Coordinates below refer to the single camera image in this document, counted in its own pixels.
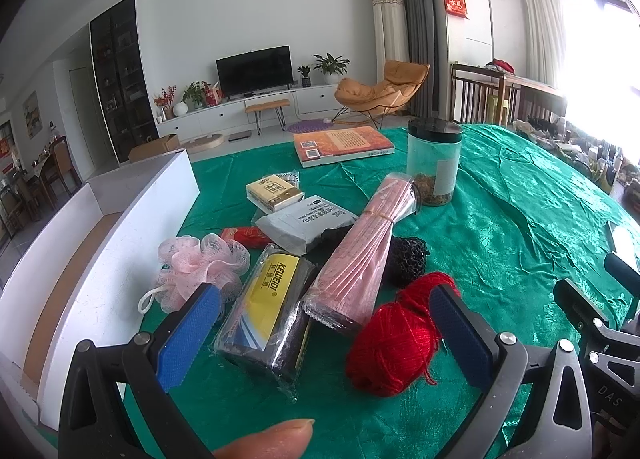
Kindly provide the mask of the person's left hand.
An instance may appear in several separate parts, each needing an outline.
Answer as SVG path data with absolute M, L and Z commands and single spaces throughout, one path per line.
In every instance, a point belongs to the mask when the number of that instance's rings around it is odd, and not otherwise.
M 283 421 L 264 431 L 236 439 L 213 451 L 218 459 L 298 459 L 305 453 L 314 434 L 314 419 Z

